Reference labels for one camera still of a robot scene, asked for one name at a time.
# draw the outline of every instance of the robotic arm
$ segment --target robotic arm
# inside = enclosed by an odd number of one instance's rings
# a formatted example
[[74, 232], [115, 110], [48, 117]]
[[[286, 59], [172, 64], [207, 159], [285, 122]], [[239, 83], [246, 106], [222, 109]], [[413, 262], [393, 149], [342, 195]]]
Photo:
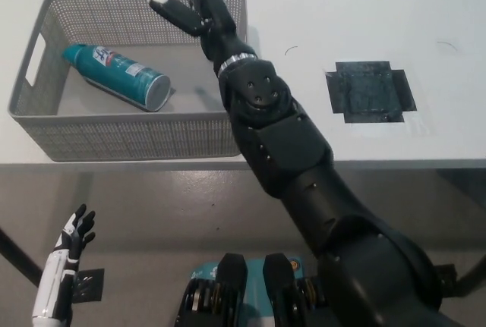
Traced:
[[54, 250], [49, 254], [32, 313], [34, 327], [69, 327], [74, 283], [79, 259], [86, 245], [95, 238], [89, 233], [95, 212], [87, 215], [82, 205], [64, 226]]
[[241, 153], [263, 189], [282, 200], [318, 260], [316, 288], [331, 313], [317, 315], [294, 303], [299, 296], [292, 279], [268, 272], [276, 325], [459, 326], [438, 312], [440, 282], [425, 253], [366, 209], [342, 181], [329, 143], [272, 63], [237, 37], [224, 1], [147, 2], [200, 37]]

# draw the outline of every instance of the can cap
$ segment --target can cap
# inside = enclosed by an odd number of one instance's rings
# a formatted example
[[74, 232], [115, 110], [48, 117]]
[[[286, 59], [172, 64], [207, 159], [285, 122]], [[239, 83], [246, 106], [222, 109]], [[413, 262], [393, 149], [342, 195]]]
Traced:
[[83, 49], [84, 47], [86, 47], [85, 44], [74, 44], [74, 45], [71, 45], [69, 47], [66, 48], [66, 50], [64, 50], [64, 52], [62, 53], [62, 57], [69, 61], [69, 63], [71, 65], [76, 65], [76, 57], [77, 57], [77, 54], [79, 54], [79, 52], [81, 51], [81, 49]]
[[166, 75], [159, 75], [150, 84], [145, 97], [147, 111], [157, 112], [167, 102], [170, 95], [170, 79]]

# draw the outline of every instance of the white table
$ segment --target white table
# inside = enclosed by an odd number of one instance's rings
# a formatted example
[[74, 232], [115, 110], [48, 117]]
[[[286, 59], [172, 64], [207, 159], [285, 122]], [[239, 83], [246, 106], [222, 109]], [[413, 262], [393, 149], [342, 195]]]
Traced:
[[[156, 162], [55, 163], [7, 113], [43, 0], [0, 0], [0, 169], [107, 171], [247, 168], [241, 156]], [[251, 44], [273, 61], [334, 149], [338, 166], [486, 165], [484, 0], [248, 0]], [[401, 124], [345, 124], [325, 71], [342, 60], [404, 69], [418, 107]]]

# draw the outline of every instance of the basket handle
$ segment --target basket handle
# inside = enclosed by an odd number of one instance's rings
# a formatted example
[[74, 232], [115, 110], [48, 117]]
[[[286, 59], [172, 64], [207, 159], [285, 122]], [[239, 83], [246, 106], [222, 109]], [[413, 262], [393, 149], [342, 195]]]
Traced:
[[44, 51], [46, 50], [46, 41], [41, 33], [37, 35], [35, 46], [32, 50], [32, 55], [30, 56], [29, 65], [25, 73], [25, 81], [29, 83], [30, 87], [36, 84], [36, 78], [39, 71], [40, 63], [44, 56]]

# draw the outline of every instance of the white robotic forearm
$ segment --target white robotic forearm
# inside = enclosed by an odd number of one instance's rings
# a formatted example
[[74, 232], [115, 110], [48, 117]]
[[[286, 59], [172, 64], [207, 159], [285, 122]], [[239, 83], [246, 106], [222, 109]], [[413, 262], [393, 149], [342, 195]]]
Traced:
[[70, 218], [49, 254], [32, 313], [34, 327], [67, 327], [71, 323], [71, 301], [77, 280], [79, 259], [95, 234], [94, 212], [82, 205]]

